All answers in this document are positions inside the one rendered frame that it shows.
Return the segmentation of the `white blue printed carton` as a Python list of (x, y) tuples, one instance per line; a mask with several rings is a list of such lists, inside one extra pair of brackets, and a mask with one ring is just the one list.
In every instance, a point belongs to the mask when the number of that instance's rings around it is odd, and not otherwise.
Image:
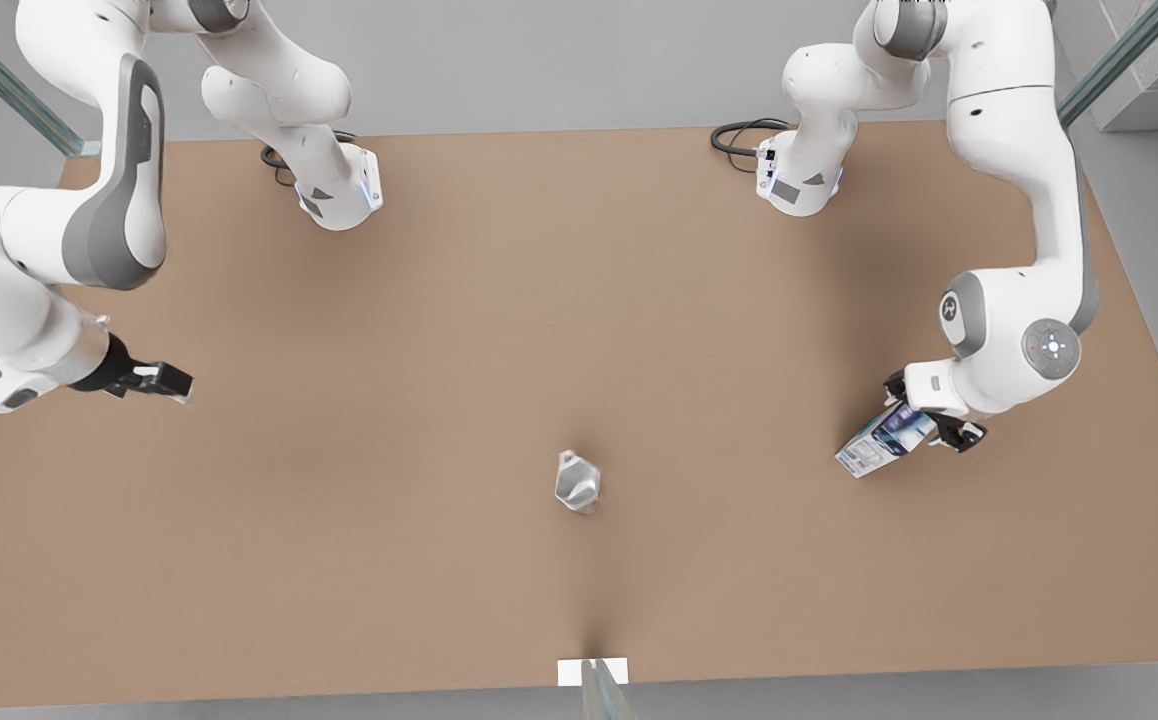
[(904, 401), (887, 405), (879, 416), (864, 424), (858, 433), (836, 451), (840, 461), (853, 478), (862, 478), (914, 450), (932, 433), (936, 423), (931, 416), (913, 409)]

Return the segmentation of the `silver post with white foot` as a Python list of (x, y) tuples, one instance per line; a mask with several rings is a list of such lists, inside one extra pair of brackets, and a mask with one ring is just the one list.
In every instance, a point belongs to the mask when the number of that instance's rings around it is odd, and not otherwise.
[(560, 659), (557, 685), (582, 691), (582, 720), (637, 720), (624, 693), (628, 659)]

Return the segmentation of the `silver frame post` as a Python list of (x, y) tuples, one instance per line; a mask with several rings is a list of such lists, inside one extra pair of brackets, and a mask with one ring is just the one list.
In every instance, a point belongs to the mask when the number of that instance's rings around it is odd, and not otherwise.
[(1071, 128), (1082, 113), (1094, 105), (1095, 100), (1104, 96), (1155, 41), (1158, 41), (1158, 0), (1151, 0), (1127, 27), (1126, 32), (1111, 42), (1111, 47), (1104, 56), (1092, 64), (1092, 68), (1060, 101), (1056, 106), (1060, 126)]
[(20, 118), (29, 123), (44, 140), (47, 140), (54, 149), (61, 152), (64, 157), (96, 157), (102, 150), (102, 142), (98, 140), (85, 141), (81, 135), (68, 126), (66, 122), (54, 113), (29, 86), (25, 86), (17, 78), (16, 73), (0, 60), (0, 100), (9, 106)]

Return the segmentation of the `silver metal cup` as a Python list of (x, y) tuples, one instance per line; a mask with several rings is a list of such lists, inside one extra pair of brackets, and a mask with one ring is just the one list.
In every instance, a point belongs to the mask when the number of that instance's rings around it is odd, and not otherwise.
[(573, 450), (560, 451), (555, 497), (569, 510), (593, 514), (601, 493), (601, 470)]

